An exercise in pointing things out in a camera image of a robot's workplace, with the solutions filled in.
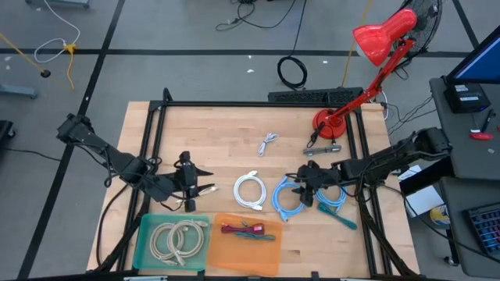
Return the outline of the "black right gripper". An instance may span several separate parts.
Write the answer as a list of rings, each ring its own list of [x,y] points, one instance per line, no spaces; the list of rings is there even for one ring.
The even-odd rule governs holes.
[[[300,195],[300,202],[306,207],[313,205],[313,197],[321,189],[334,185],[334,170],[322,169],[313,160],[298,168],[297,173],[292,173],[291,178],[301,186],[292,190]]]

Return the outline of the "backlit black keyboard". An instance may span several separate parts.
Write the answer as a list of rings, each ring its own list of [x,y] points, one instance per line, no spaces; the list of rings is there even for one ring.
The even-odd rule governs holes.
[[[500,203],[470,208],[463,214],[482,252],[500,258]]]

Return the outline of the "orange translucent tray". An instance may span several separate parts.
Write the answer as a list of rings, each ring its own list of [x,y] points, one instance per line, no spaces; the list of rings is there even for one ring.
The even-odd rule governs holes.
[[[276,276],[282,233],[280,222],[218,213],[212,224],[207,264],[257,276]]]

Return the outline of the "computer monitor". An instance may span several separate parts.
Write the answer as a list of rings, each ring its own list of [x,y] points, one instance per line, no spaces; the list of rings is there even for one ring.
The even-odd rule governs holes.
[[[500,84],[500,25],[446,79],[457,84]]]

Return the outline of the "black pen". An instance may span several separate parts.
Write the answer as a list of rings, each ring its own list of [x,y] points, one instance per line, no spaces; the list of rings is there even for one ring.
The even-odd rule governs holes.
[[[482,125],[482,127],[480,129],[481,133],[485,133],[487,131],[488,126],[489,126],[489,124],[491,122],[491,119],[494,116],[495,116],[495,110],[494,109],[490,109],[489,112],[488,112],[488,114],[487,114],[487,117],[486,117],[486,119],[485,119],[485,121],[484,121],[484,123],[483,123],[483,125]]]

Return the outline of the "grey metal stand foot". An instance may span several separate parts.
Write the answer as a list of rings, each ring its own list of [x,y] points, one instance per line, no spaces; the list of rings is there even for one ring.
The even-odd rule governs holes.
[[[34,88],[9,84],[0,84],[0,94],[14,94],[31,99],[38,97],[38,91]]]
[[[89,9],[90,0],[24,0],[28,5],[32,4],[49,4],[49,5],[68,5],[72,7],[81,6],[84,9]]]

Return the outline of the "blue yellow round disc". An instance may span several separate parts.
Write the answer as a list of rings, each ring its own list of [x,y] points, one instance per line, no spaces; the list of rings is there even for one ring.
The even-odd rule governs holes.
[[[449,226],[450,218],[447,205],[439,205],[429,211],[431,222],[437,226]]]

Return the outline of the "white paper sheets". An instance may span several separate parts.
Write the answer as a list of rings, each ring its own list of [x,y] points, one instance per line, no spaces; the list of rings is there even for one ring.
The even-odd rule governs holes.
[[[410,218],[415,218],[444,204],[441,196],[433,186],[406,195],[405,198],[405,209]]]

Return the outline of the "green translucent tray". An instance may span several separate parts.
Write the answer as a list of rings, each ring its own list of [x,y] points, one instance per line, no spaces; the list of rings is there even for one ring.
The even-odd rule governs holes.
[[[141,219],[133,266],[141,270],[202,271],[210,230],[206,216],[147,214]]]

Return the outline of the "black floor fan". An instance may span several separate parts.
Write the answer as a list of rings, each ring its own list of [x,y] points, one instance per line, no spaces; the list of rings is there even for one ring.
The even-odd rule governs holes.
[[[415,41],[407,59],[427,52],[441,22],[442,7],[442,0],[403,0],[399,9],[411,9],[417,16],[416,25],[405,35]]]

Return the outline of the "black box with labels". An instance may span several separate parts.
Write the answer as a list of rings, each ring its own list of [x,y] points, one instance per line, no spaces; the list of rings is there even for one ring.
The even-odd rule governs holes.
[[[479,84],[454,84],[445,90],[445,99],[453,113],[482,112],[491,105]]]

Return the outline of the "grey desk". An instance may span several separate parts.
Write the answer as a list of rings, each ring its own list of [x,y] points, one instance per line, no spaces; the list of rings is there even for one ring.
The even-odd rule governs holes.
[[[488,110],[455,114],[445,100],[445,82],[433,78],[429,84],[441,128],[452,144],[454,175],[440,178],[438,186],[445,197],[452,235],[460,243],[459,264],[468,276],[500,279],[500,254],[487,256],[481,250],[465,214],[472,208],[500,203],[500,85],[482,86],[495,112],[487,128],[494,139],[474,140],[470,131],[482,127]]]

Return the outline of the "red desk lamp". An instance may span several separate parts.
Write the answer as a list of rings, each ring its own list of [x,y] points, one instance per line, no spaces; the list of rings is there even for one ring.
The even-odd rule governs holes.
[[[364,25],[353,30],[362,53],[381,70],[363,94],[344,107],[319,111],[312,120],[314,137],[333,140],[342,136],[347,128],[345,117],[382,91],[384,80],[416,43],[405,37],[416,24],[416,13],[411,9],[401,9],[380,25]]]

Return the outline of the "black metal table frame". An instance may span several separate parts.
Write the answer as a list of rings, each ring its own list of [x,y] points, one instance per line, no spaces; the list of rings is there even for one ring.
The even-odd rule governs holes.
[[[119,149],[132,154],[140,152],[150,110],[150,103],[162,101],[131,101],[123,121],[122,132],[118,144]],[[276,222],[283,226],[282,248],[279,250],[280,260],[277,274],[260,275],[255,270],[247,272],[236,269],[226,269],[207,265],[205,279],[215,277],[261,276],[261,279],[311,279],[312,272],[317,272],[320,278],[369,278],[377,268],[378,273],[384,273],[383,260],[378,241],[370,232],[371,248],[365,242],[363,223],[359,213],[358,203],[349,198],[342,208],[341,214],[354,219],[358,230],[348,230],[337,220],[321,214],[313,208],[303,212],[295,220],[281,223],[280,216],[274,211],[269,199],[266,199],[264,210],[257,212],[243,208],[233,199],[233,182],[243,173],[256,169],[265,185],[271,189],[283,178],[285,173],[306,163],[302,155],[302,145],[310,135],[306,125],[311,127],[314,112],[323,106],[306,103],[271,103],[250,101],[172,101],[166,108],[164,129],[159,154],[162,164],[159,172],[173,170],[172,164],[183,150],[191,151],[193,162],[200,169],[214,173],[209,178],[200,179],[203,183],[215,182],[219,190],[206,197],[196,199],[195,215],[207,215],[211,219],[216,213],[230,213]],[[337,139],[338,143],[346,145],[348,139],[355,142],[356,155],[361,158],[361,134],[364,124],[366,146],[370,153],[378,152],[388,146],[389,136],[382,107],[377,104],[365,104],[361,109],[361,117],[352,113],[352,137],[347,132]],[[269,146],[271,156],[258,157],[255,151],[259,142],[267,132],[280,131],[280,139],[274,147]],[[130,187],[118,197],[105,217],[102,240],[101,262],[116,247],[125,232],[127,215],[131,201]],[[394,191],[381,187],[377,189],[380,217],[383,223],[386,239],[397,252],[405,265],[417,275],[420,274],[416,260],[416,252],[411,237],[409,223],[403,198]],[[373,209],[368,207],[375,219]]]

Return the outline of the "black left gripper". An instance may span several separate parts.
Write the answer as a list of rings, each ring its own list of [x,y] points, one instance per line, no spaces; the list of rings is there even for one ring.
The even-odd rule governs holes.
[[[198,176],[211,176],[213,173],[196,168],[191,161],[189,151],[183,151],[179,160],[174,163],[176,168],[175,178],[180,183],[180,187],[184,192],[184,210],[186,212],[194,212],[196,209],[195,198],[198,195],[210,194],[216,190],[214,183],[199,186],[197,188]]]

